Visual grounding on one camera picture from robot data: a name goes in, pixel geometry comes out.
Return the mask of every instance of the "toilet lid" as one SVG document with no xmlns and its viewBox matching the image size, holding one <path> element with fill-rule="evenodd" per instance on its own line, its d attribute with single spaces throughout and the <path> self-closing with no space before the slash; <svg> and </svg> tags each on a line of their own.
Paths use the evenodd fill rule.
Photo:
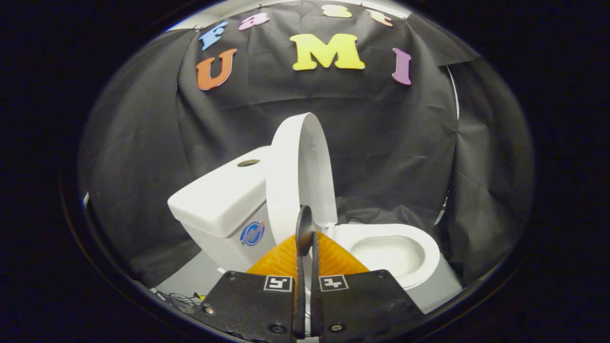
<svg viewBox="0 0 610 343">
<path fill-rule="evenodd" d="M 337 223 L 331 159 L 313 113 L 295 115 L 280 124 L 267 167 L 267 211 L 276 244 L 295 233 L 301 205 L 311 207 L 318 226 Z"/>
</svg>

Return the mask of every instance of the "toilet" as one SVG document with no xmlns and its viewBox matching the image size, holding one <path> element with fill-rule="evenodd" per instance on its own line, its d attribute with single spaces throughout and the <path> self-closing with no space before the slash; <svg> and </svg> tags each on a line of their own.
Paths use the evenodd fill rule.
<svg viewBox="0 0 610 343">
<path fill-rule="evenodd" d="M 202 250 L 222 269 L 237 272 L 295 233 L 301 205 L 311 207 L 322 233 L 369 270 L 388 270 L 405 290 L 427 280 L 439 264 L 434 239 L 413 226 L 337 224 L 328 146 L 312 113 L 287 118 L 271 146 L 228 162 L 168 199 Z M 305 270 L 306 284 L 309 278 Z"/>
<path fill-rule="evenodd" d="M 308 205 L 323 234 L 369 270 L 388 270 L 403 289 L 418 286 L 434 273 L 439 247 L 423 230 L 404 224 L 337 224 L 330 155 L 314 114 L 284 120 L 268 160 L 267 211 L 276 242 L 294 234 L 300 207 Z"/>
</svg>

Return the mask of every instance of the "screw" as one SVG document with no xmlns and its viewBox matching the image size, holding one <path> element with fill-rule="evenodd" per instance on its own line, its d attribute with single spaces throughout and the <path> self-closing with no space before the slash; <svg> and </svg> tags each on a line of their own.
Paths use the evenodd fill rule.
<svg viewBox="0 0 610 343">
<path fill-rule="evenodd" d="M 282 326 L 281 324 L 272 324 L 269 326 L 269 330 L 271 330 L 271 332 L 275 332 L 275 333 L 285 333 L 286 332 L 286 328 L 284 326 Z"/>
<path fill-rule="evenodd" d="M 343 330 L 343 325 L 341 324 L 334 324 L 333 326 L 331 326 L 332 332 L 339 332 L 341 330 Z"/>
</svg>

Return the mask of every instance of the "letter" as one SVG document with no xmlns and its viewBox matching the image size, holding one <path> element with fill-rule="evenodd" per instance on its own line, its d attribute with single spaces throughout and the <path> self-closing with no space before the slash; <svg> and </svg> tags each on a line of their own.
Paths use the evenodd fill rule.
<svg viewBox="0 0 610 343">
<path fill-rule="evenodd" d="M 396 54 L 396 72 L 392 74 L 392 78 L 403 85 L 410 85 L 409 62 L 411 61 L 411 55 L 398 48 L 393 48 L 392 51 Z"/>
<path fill-rule="evenodd" d="M 235 54 L 236 51 L 237 49 L 229 49 L 219 55 L 222 64 L 220 74 L 215 78 L 212 78 L 210 75 L 210 66 L 214 61 L 214 57 L 210 57 L 197 64 L 197 84 L 199 85 L 199 89 L 212 89 L 223 84 L 224 81 L 227 81 L 229 75 L 231 75 L 233 54 Z"/>
<path fill-rule="evenodd" d="M 367 11 L 369 11 L 371 13 L 371 18 L 373 18 L 373 20 L 382 23 L 383 25 L 387 25 L 389 27 L 392 27 L 392 23 L 388 23 L 386 20 L 392 21 L 392 19 L 386 17 L 383 13 L 381 12 L 377 12 L 374 10 L 369 10 L 367 9 Z"/>
<path fill-rule="evenodd" d="M 328 44 L 324 44 L 318 37 L 312 34 L 294 35 L 290 38 L 296 43 L 296 63 L 292 65 L 294 70 L 311 70 L 318 66 L 312 61 L 311 55 L 322 64 L 330 67 L 332 60 L 337 55 L 335 66 L 341 69 L 364 69 L 364 63 L 358 57 L 356 40 L 354 35 L 335 34 Z"/>
<path fill-rule="evenodd" d="M 336 18 L 351 18 L 351 13 L 347 11 L 347 7 L 339 5 L 324 5 L 322 6 L 326 16 L 333 16 Z"/>
<path fill-rule="evenodd" d="M 239 31 L 244 31 L 253 27 L 254 25 L 260 25 L 269 21 L 269 16 L 266 13 L 258 13 L 253 16 L 249 16 L 242 21 L 242 24 L 237 28 Z"/>
<path fill-rule="evenodd" d="M 216 43 L 220 39 L 220 35 L 224 32 L 223 27 L 225 27 L 226 25 L 227 25 L 227 22 L 224 21 L 224 22 L 218 24 L 215 28 L 211 29 L 210 31 L 207 31 L 205 34 L 203 34 L 199 38 L 199 40 L 201 40 L 201 42 L 203 43 L 203 47 L 201 48 L 202 51 L 209 48 L 210 45 Z"/>
</svg>

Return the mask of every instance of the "sticker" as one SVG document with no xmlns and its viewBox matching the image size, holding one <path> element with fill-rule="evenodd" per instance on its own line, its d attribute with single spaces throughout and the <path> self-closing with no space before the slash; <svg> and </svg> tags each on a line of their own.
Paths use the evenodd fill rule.
<svg viewBox="0 0 610 343">
<path fill-rule="evenodd" d="M 392 27 L 392 23 L 388 23 L 386 20 L 392 21 L 392 19 L 386 17 L 383 13 L 381 12 L 377 12 L 374 10 L 369 10 L 367 9 L 367 11 L 369 11 L 369 13 L 371 13 L 371 18 L 373 18 L 373 20 L 377 21 L 378 23 L 382 23 L 383 25 Z"/>
<path fill-rule="evenodd" d="M 350 11 L 347 10 L 347 7 L 340 5 L 324 5 L 322 6 L 324 10 L 324 15 L 332 16 L 334 18 L 351 18 Z"/>
<path fill-rule="evenodd" d="M 266 23 L 267 21 L 269 21 L 269 16 L 265 12 L 258 13 L 244 19 L 242 21 L 242 24 L 237 29 L 239 31 L 244 31 L 253 27 L 254 25 L 260 25 L 262 23 Z"/>
<path fill-rule="evenodd" d="M 265 279 L 265 291 L 292 292 L 291 276 L 267 275 Z"/>
<path fill-rule="evenodd" d="M 320 290 L 322 292 L 341 291 L 348 288 L 344 275 L 320 276 Z"/>
<path fill-rule="evenodd" d="M 248 224 L 242 231 L 242 235 L 239 240 L 242 245 L 249 245 L 250 247 L 255 246 L 263 238 L 265 233 L 265 222 L 252 222 Z"/>
<path fill-rule="evenodd" d="M 231 69 L 233 69 L 233 54 L 236 51 L 237 49 L 229 49 L 219 55 L 222 64 L 220 74 L 215 78 L 210 76 L 210 66 L 214 62 L 214 57 L 210 57 L 197 64 L 197 85 L 199 89 L 212 89 L 227 81 L 229 75 L 231 75 Z"/>
<path fill-rule="evenodd" d="M 201 40 L 201 43 L 203 43 L 203 47 L 201 47 L 202 51 L 209 48 L 212 44 L 216 43 L 220 39 L 220 35 L 224 32 L 223 27 L 225 27 L 226 25 L 227 22 L 224 21 L 216 25 L 210 31 L 207 31 L 199 38 L 199 40 Z"/>
<path fill-rule="evenodd" d="M 364 69 L 364 62 L 360 60 L 356 50 L 358 38 L 354 35 L 335 34 L 328 44 L 324 44 L 318 37 L 312 34 L 294 35 L 290 38 L 296 43 L 296 63 L 292 65 L 294 70 L 311 70 L 318 66 L 312 61 L 314 56 L 323 67 L 331 66 L 332 60 L 337 55 L 335 66 L 341 69 Z"/>
<path fill-rule="evenodd" d="M 392 78 L 403 85 L 410 85 L 409 62 L 411 61 L 411 55 L 398 48 L 393 48 L 392 51 L 396 54 L 396 72 L 392 74 Z"/>
</svg>

